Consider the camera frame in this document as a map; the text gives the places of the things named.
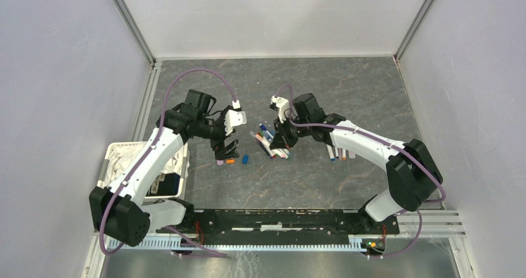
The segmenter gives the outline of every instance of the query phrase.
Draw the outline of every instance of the gray floor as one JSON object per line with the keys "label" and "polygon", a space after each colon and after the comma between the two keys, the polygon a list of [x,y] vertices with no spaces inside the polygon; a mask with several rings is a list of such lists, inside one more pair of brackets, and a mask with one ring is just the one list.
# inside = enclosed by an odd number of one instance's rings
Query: gray floor
{"label": "gray floor", "polygon": [[[164,95],[181,72],[196,67],[219,71],[233,86],[247,115],[238,129],[234,164],[218,166],[206,140],[189,141],[190,171],[185,199],[198,208],[350,208],[357,209],[387,188],[385,173],[357,157],[331,162],[324,144],[304,138],[288,160],[270,160],[248,132],[258,123],[272,125],[268,108],[283,83],[295,96],[312,92],[325,112],[341,114],[358,126],[402,141],[419,138],[402,79],[392,58],[281,58],[165,61],[146,129],[147,138],[161,113]],[[215,109],[231,102],[228,90],[212,75],[194,73],[175,85],[168,107],[183,102],[189,89],[218,99]]]}
{"label": "gray floor", "polygon": [[[387,241],[388,251],[407,245]],[[106,259],[101,277],[459,277],[448,240],[419,240],[406,253],[367,261],[358,253],[255,252],[228,253],[225,259],[190,259],[167,251],[123,250]]]}
{"label": "gray floor", "polygon": [[[164,94],[181,72],[196,67],[218,70],[234,87],[248,117],[235,134],[249,164],[217,166],[209,143],[189,141],[190,172],[185,200],[196,208],[319,207],[355,209],[387,188],[385,173],[362,158],[330,162],[324,145],[300,140],[288,160],[266,157],[248,135],[276,113],[270,97],[283,83],[295,95],[312,92],[326,112],[346,116],[380,135],[409,141],[418,130],[409,99],[391,58],[287,58],[165,61],[146,132],[161,113]],[[220,80],[191,74],[173,90],[168,107],[184,101],[188,89],[230,103]],[[388,253],[408,240],[388,239]],[[382,261],[353,253],[241,251],[228,259],[179,259],[165,251],[123,250],[106,259],[101,277],[458,277],[447,239],[419,240],[415,247]]]}

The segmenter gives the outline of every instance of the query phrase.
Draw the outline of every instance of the metal frame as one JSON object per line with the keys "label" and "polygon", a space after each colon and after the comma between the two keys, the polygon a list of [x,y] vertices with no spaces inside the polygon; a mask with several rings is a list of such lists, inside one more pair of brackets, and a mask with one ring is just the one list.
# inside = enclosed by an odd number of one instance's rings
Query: metal frame
{"label": "metal frame", "polygon": [[150,64],[154,64],[156,62],[155,57],[153,56],[151,50],[148,47],[148,44],[146,43],[146,40],[139,30],[139,27],[137,26],[137,23],[135,23],[135,20],[133,19],[133,16],[124,2],[124,0],[114,0],[115,6],[117,7],[120,15],[124,19],[124,23],[128,26],[128,29],[130,29],[131,34],[133,35],[133,38],[135,38],[135,41],[137,41],[137,44],[141,48],[141,51],[143,52],[143,55],[145,58],[150,62]]}
{"label": "metal frame", "polygon": [[145,135],[146,125],[148,124],[148,116],[153,102],[153,96],[155,95],[155,89],[157,88],[157,82],[159,80],[159,74],[161,73],[161,65],[163,61],[155,63],[153,69],[150,71],[148,80],[146,82],[145,93],[141,101],[141,107],[133,128],[132,141],[142,141]]}
{"label": "metal frame", "polygon": [[396,50],[396,53],[394,53],[395,60],[400,60],[400,58],[404,55],[405,51],[408,48],[409,43],[411,42],[412,38],[414,37],[416,31],[422,24],[422,21],[426,17],[429,8],[431,5],[433,5],[433,2],[435,0],[424,0],[422,5],[420,6],[420,9],[418,10],[416,16],[414,17],[411,26],[409,27],[408,32],[402,39],[402,43],[400,43],[400,46]]}
{"label": "metal frame", "polygon": [[[420,238],[447,238],[452,247],[453,257],[457,265],[461,278],[475,278],[477,277],[472,255],[467,243],[464,227],[462,226],[460,216],[456,210],[421,210],[422,213],[422,232]],[[419,226],[419,217],[417,213],[408,212],[404,215],[398,216],[398,224],[400,227],[400,234],[388,235],[387,238],[412,238]],[[349,235],[350,244],[356,240],[367,238],[378,238],[376,235]],[[173,246],[178,245],[180,237],[175,234],[167,233],[150,233],[136,249],[173,249]],[[111,240],[106,239],[106,246],[111,246]],[[214,248],[227,251],[239,251],[258,249],[263,251],[298,251],[298,248],[248,248],[247,246],[225,246],[224,248]],[[325,251],[357,251],[353,246],[344,248],[316,248],[315,250]],[[99,235],[95,233],[89,248],[88,257],[82,271],[81,278],[98,278],[102,272],[105,256],[99,249]]]}

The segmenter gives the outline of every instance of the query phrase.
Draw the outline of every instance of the cable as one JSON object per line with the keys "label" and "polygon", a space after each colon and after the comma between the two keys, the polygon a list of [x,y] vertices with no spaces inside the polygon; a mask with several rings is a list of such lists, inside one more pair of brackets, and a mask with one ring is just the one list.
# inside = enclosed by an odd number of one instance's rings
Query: cable
{"label": "cable", "polygon": [[282,86],[280,86],[280,88],[278,89],[277,93],[274,94],[274,97],[278,97],[279,93],[281,93],[281,91],[282,91],[283,89],[285,89],[285,87],[288,87],[288,90],[290,91],[290,99],[288,100],[288,105],[289,105],[289,107],[290,107],[290,108],[289,108],[290,111],[293,112],[293,111],[294,111],[294,105],[292,105],[292,100],[294,99],[294,97],[293,97],[293,94],[292,94],[292,84],[289,84],[289,83],[287,83],[287,84],[282,84]]}
{"label": "cable", "polygon": [[[222,77],[219,73],[215,72],[215,71],[212,71],[212,70],[209,70],[209,69],[205,69],[205,68],[196,68],[196,69],[190,69],[190,70],[187,70],[187,71],[181,73],[180,75],[178,75],[174,79],[174,81],[172,82],[172,84],[168,88],[168,91],[166,91],[166,95],[164,96],[163,109],[161,111],[162,112],[161,113],[161,120],[159,122],[159,127],[160,128],[157,131],[157,135],[153,138],[153,142],[151,143],[152,146],[157,144],[157,142],[159,141],[159,137],[161,136],[161,134],[163,132],[163,128],[164,128],[163,127],[163,124],[164,124],[164,111],[166,110],[166,105],[168,103],[168,96],[170,95],[170,92],[172,91],[172,88],[174,87],[176,82],[178,82],[183,76],[185,76],[187,74],[190,74],[190,73],[193,73],[193,72],[198,72],[198,71],[211,73],[211,74],[217,76],[218,78],[220,78],[223,81],[223,83],[225,84],[225,86],[228,89],[228,91],[230,92],[230,95],[232,96],[232,101],[237,101],[238,100],[238,98],[236,97],[236,94],[234,94],[234,91],[232,90],[230,85],[226,82],[226,79],[224,77]],[[124,180],[121,182],[121,184],[119,185],[119,187],[117,188],[117,190],[115,191],[113,196],[111,197],[110,201],[106,205],[106,209],[104,210],[104,213],[102,214],[102,220],[100,221],[100,228],[99,228],[99,246],[100,246],[100,250],[107,256],[111,256],[111,255],[115,254],[124,245],[124,243],[120,243],[113,251],[108,251],[108,249],[106,249],[106,247],[104,245],[104,228],[106,228],[106,221],[108,220],[108,215],[110,213],[110,210],[113,207],[113,205],[115,203],[115,200],[117,199],[118,195],[120,194],[122,189],[124,189],[124,187],[125,187],[125,185],[122,184],[122,183],[126,183],[132,178],[132,175],[135,173],[135,171],[141,165],[141,163],[146,159],[146,157],[148,157],[148,155],[150,154],[151,151],[152,151],[152,148],[149,146],[148,149],[146,149],[146,151],[143,154],[143,156],[141,156],[141,158],[139,158],[137,163],[135,163],[135,165],[133,165],[131,170],[128,172],[128,174],[126,174],[126,176],[124,177]]]}
{"label": "cable", "polygon": [[416,231],[416,235],[414,236],[414,238],[412,239],[412,241],[409,243],[409,245],[407,245],[407,247],[405,247],[404,249],[400,250],[400,251],[397,251],[397,252],[394,252],[394,253],[390,253],[390,254],[386,254],[386,255],[382,255],[382,256],[367,256],[368,258],[371,257],[371,258],[375,258],[375,259],[383,259],[383,258],[390,258],[390,257],[393,257],[393,256],[397,256],[399,254],[402,254],[404,252],[406,252],[407,250],[411,249],[411,247],[413,247],[416,243],[416,240],[418,240],[418,237],[420,236],[420,233],[422,232],[422,224],[424,223],[423,220],[422,220],[422,214],[420,213],[419,210],[416,210],[416,212],[418,213],[418,218],[420,219],[420,224],[418,224],[418,230]]}
{"label": "cable", "polygon": [[204,250],[210,254],[208,255],[185,255],[185,257],[187,258],[227,258],[228,255],[226,255],[225,253],[221,253],[221,252],[218,252],[218,251],[214,251],[212,249],[208,249],[206,247],[204,247],[203,245],[199,244],[199,243],[196,243],[194,241],[192,241],[192,239],[190,239],[189,237],[185,236],[183,233],[181,233],[179,230],[177,230],[176,228],[174,228],[173,226],[165,226],[164,228],[166,228],[167,230],[169,231],[173,231],[174,233],[177,233],[181,238],[185,239],[186,242],[188,242],[188,244],[192,245],[192,246],[195,246],[201,250]]}

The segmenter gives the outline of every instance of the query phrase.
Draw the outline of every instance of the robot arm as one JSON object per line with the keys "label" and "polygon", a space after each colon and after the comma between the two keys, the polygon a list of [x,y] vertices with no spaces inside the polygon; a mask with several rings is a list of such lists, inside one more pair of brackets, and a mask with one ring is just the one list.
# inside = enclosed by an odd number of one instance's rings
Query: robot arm
{"label": "robot arm", "polygon": [[[152,205],[143,205],[143,202],[148,189],[166,162],[194,136],[210,140],[216,159],[239,157],[236,151],[238,141],[232,141],[225,146],[225,140],[235,132],[234,127],[246,123],[245,113],[241,110],[239,101],[236,101],[213,120],[208,118],[211,110],[208,107],[212,100],[215,104],[215,98],[211,95],[190,90],[184,103],[165,112],[163,124],[157,122],[158,128],[153,130],[145,147],[124,173],[107,188],[93,189],[89,201],[96,230],[100,229],[102,215],[110,198],[121,185],[124,185],[124,188],[110,207],[104,231],[106,235],[129,246],[136,246],[148,232],[184,221],[187,209],[193,209],[193,206],[182,200],[165,200]],[[160,128],[163,130],[154,144]],[[146,151],[149,151],[148,155],[140,161]],[[126,181],[125,178],[132,169],[135,171],[129,181]]]}
{"label": "robot arm", "polygon": [[[291,118],[288,100],[281,97],[272,98],[270,108],[278,111],[278,118],[274,121],[276,135],[270,148],[291,148],[300,137],[311,136],[314,140],[327,145],[353,151],[382,168],[387,173],[389,189],[373,197],[360,209],[373,222],[383,221],[401,210],[416,211],[437,189],[437,186],[419,168],[414,167],[412,162],[393,146],[410,153],[442,183],[442,176],[421,141],[412,140],[404,143],[390,140],[361,129],[341,115],[326,115],[314,95],[310,93],[295,98],[293,106],[297,112],[294,119]],[[349,130],[310,127],[307,125],[309,123],[346,127]],[[385,145],[371,137],[385,141]]]}

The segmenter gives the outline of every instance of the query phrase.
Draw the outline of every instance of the purple cable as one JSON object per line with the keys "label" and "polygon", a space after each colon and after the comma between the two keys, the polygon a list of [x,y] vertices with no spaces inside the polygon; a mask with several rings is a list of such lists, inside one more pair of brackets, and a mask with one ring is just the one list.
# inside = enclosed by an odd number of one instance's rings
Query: purple cable
{"label": "purple cable", "polygon": [[278,89],[278,92],[274,95],[274,97],[278,97],[279,96],[279,93],[281,93],[281,91],[283,89],[285,89],[285,87],[288,87],[288,90],[290,91],[290,99],[288,100],[288,105],[289,105],[289,108],[292,112],[294,112],[294,105],[292,105],[292,100],[294,99],[293,95],[292,95],[292,84],[282,84],[282,86],[280,86],[280,88]]}
{"label": "purple cable", "polygon": [[[238,98],[236,97],[236,94],[234,94],[234,91],[232,90],[230,85],[226,82],[226,79],[224,77],[222,77],[219,73],[217,73],[215,71],[212,71],[210,69],[205,69],[205,68],[190,69],[190,70],[187,70],[187,71],[181,73],[180,75],[178,75],[174,79],[174,81],[172,82],[170,87],[168,88],[168,91],[166,92],[166,95],[164,96],[163,109],[161,111],[162,112],[161,113],[161,120],[160,120],[159,124],[164,124],[164,111],[166,110],[166,106],[167,106],[167,103],[168,103],[168,96],[170,95],[170,92],[172,91],[172,88],[174,87],[176,82],[178,82],[183,76],[185,76],[185,75],[187,75],[189,73],[198,72],[198,71],[208,72],[208,73],[211,73],[211,74],[217,76],[218,78],[220,78],[223,81],[223,83],[226,85],[226,88],[228,89],[228,91],[230,92],[230,95],[232,96],[232,100],[233,101],[237,101],[238,100]],[[163,128],[164,127],[161,126],[159,131],[157,131],[157,135],[155,136],[155,138],[153,139],[153,142],[151,143],[152,146],[156,145],[157,142],[159,141],[159,137],[161,136],[161,134],[163,132]],[[146,159],[146,157],[148,157],[148,154],[151,152],[151,150],[152,149],[150,147],[148,147],[148,149],[146,149],[146,151],[143,154],[143,156],[141,156],[141,158],[139,158],[137,163],[135,163],[135,165],[131,168],[130,172],[128,172],[128,174],[124,178],[123,182],[128,182],[132,178],[133,173],[135,173],[135,171],[141,165],[141,163]],[[123,185],[122,183],[119,185],[119,187],[117,188],[117,190],[115,191],[115,193],[111,197],[110,201],[108,202],[108,205],[106,205],[106,209],[104,210],[104,214],[102,214],[102,220],[100,221],[100,229],[99,229],[100,250],[105,255],[108,255],[108,256],[111,256],[111,255],[115,254],[124,245],[123,243],[120,243],[113,251],[108,251],[108,249],[106,249],[106,247],[104,246],[104,229],[106,228],[106,221],[108,220],[108,215],[110,213],[110,210],[111,210],[112,206],[115,203],[115,200],[117,199],[117,196],[120,194],[122,189],[124,189],[124,187],[125,187],[125,185]]]}
{"label": "purple cable", "polygon": [[204,247],[203,245],[199,244],[199,243],[196,243],[194,241],[192,241],[192,239],[190,239],[189,237],[185,236],[183,233],[181,233],[179,230],[177,230],[175,227],[173,226],[165,226],[164,228],[166,228],[167,230],[170,230],[170,231],[173,231],[174,233],[177,233],[181,238],[185,239],[186,242],[188,242],[188,244],[190,245],[193,245],[201,250],[204,250],[208,253],[211,253],[210,255],[184,255],[184,257],[186,258],[227,258],[228,255],[226,255],[225,253],[221,253],[221,252],[218,252],[218,251],[214,251],[214,250],[211,250],[211,249],[208,249],[206,247]]}
{"label": "purple cable", "polygon": [[399,254],[406,252],[407,250],[411,249],[411,247],[413,247],[416,244],[416,240],[418,240],[418,237],[420,236],[420,233],[422,232],[422,224],[423,224],[422,214],[420,213],[419,210],[416,210],[416,212],[418,213],[418,218],[420,219],[420,223],[418,224],[418,230],[416,231],[416,235],[414,235],[414,238],[412,239],[410,244],[407,245],[407,247],[405,247],[404,249],[400,251],[393,252],[393,253],[386,254],[386,255],[381,255],[381,256],[371,256],[372,258],[375,258],[375,259],[392,258],[393,256],[397,256]]}

